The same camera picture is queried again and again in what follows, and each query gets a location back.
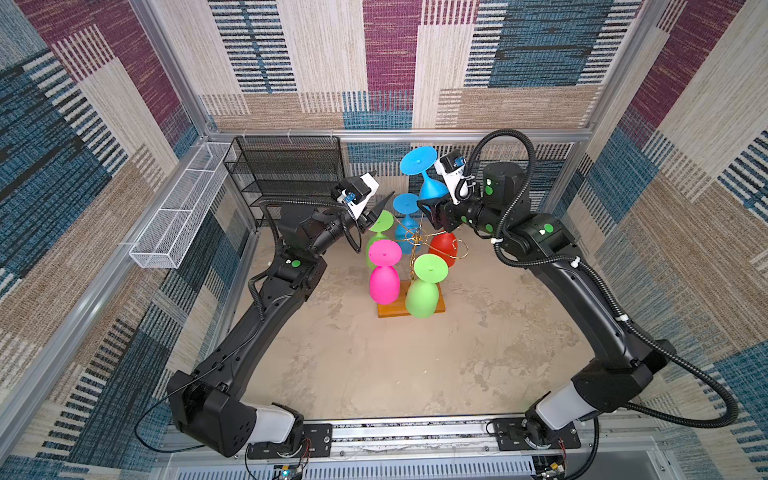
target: striped fabric wall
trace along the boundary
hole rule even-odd
[[[135,266],[37,412],[0,478],[146,478],[155,454],[133,435],[178,369],[205,358],[248,237],[222,187],[177,270]],[[160,446],[167,404],[142,422]]]
[[[0,0],[0,25],[1,402],[197,132],[128,0]],[[219,192],[193,260],[131,271],[0,478],[146,476],[132,424],[213,339],[247,235],[237,194]]]
[[[768,2],[672,0],[555,213],[628,312],[738,398],[729,429],[663,424],[688,478],[768,478]],[[642,395],[713,418],[666,368]]]
[[[642,3],[149,1],[222,131],[583,127]],[[347,149],[400,194],[420,179],[389,167],[416,146]],[[537,201],[562,166],[547,160]]]

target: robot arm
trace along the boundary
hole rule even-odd
[[[508,265],[529,269],[549,288],[594,351],[594,358],[587,366],[561,388],[541,397],[525,413],[526,442],[534,448],[547,448],[557,441],[558,430],[570,422],[594,418],[622,406],[694,428],[719,428],[733,423],[738,416],[733,396],[715,379],[677,356],[671,343],[654,340],[631,321],[603,280],[583,262],[584,254],[558,218],[531,212],[527,182],[535,151],[530,140],[517,131],[496,131],[480,141],[473,155],[478,157],[482,145],[503,134],[517,137],[525,144],[531,158],[527,173],[512,162],[486,164],[480,193],[470,194],[465,190],[465,181],[459,183],[451,177],[455,191],[440,199],[420,200],[418,204],[438,230],[450,232],[466,224],[479,236],[480,230],[493,232],[495,238],[491,242],[499,249],[496,251],[499,259]],[[461,179],[472,179],[463,174],[465,168],[470,173],[472,159],[465,164],[457,159],[459,156],[460,153],[454,151],[435,165],[452,165],[461,171]],[[443,174],[446,183],[449,175]],[[506,220],[499,225],[502,218]],[[502,251],[517,260],[505,258]],[[668,360],[694,374],[723,398],[726,411],[721,417],[684,419],[630,403]]]
[[[323,253],[349,234],[346,225],[354,222],[362,233],[379,218],[392,194],[363,213],[378,186],[371,174],[346,178],[332,192],[342,208],[327,204],[318,209],[312,201],[289,200],[276,226],[268,217],[280,237],[258,297],[191,374],[177,371],[168,381],[171,413],[180,432],[226,457],[246,443],[280,444],[288,454],[300,447],[303,417],[298,412],[275,405],[254,408],[240,398],[277,333],[323,277]]]

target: aluminum frame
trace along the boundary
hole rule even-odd
[[[160,59],[160,64],[170,79],[170,84],[181,100],[181,104],[187,111],[187,115],[197,130],[197,134],[201,137],[208,135],[213,130],[208,114],[199,97],[192,91],[187,76],[181,69],[176,55],[170,47],[165,31],[157,20],[157,14],[155,14],[150,5],[151,2],[148,0],[128,0],[128,2],[133,7],[139,23],[144,27],[144,31],[147,33],[147,37],[149,37],[150,43]]]
[[[605,81],[605,90],[598,98],[597,104],[594,106],[594,110],[590,114],[587,125],[590,132],[594,131],[594,127],[605,119],[605,115],[611,108],[611,105],[616,100],[621,85],[626,81],[627,74],[634,64],[635,59],[642,51],[645,38],[652,27],[654,27],[661,18],[664,10],[667,8],[670,0],[646,0],[648,4],[640,12],[640,17],[637,20],[630,37],[626,40],[624,45],[624,51],[620,51],[619,61],[616,64],[616,68],[610,72]],[[588,141],[583,141],[583,144],[576,144],[566,158],[565,165],[558,178],[554,181],[552,189],[549,190],[549,195],[545,202],[541,205],[541,211],[550,214],[554,208],[560,202],[560,199],[565,193],[565,189],[571,182],[571,178],[576,172],[576,168],[581,162],[581,158],[584,156],[584,152],[589,145]]]
[[[522,417],[522,414],[487,414],[402,417],[391,419],[309,420],[307,424],[331,423],[334,426],[329,458],[313,458],[313,464],[343,466],[350,462],[375,461],[386,464],[415,459],[456,458],[521,458],[530,455],[557,455],[558,449],[541,451],[500,452],[495,438],[488,435],[485,426],[493,419]],[[580,449],[569,449],[571,455],[586,455],[591,450],[594,436],[592,422],[576,422],[581,439]],[[169,425],[164,437],[164,448],[178,449],[193,445],[194,441]],[[681,480],[674,453],[664,441],[657,422],[651,417],[626,409],[601,415],[601,443],[599,452],[645,452],[662,480]],[[151,478],[174,480],[177,474],[189,468],[227,467],[243,464],[242,455],[225,458],[210,449],[162,455]],[[274,464],[274,460],[249,460],[248,464]]]
[[[359,142],[433,142],[438,144],[477,143],[495,129],[412,129],[412,130],[335,130],[319,128],[283,128],[274,130],[221,131],[211,133],[210,141],[232,141],[235,137],[338,137],[345,143]],[[521,128],[534,142],[579,142],[591,138],[587,128]],[[511,137],[498,137],[492,142],[516,142]]]

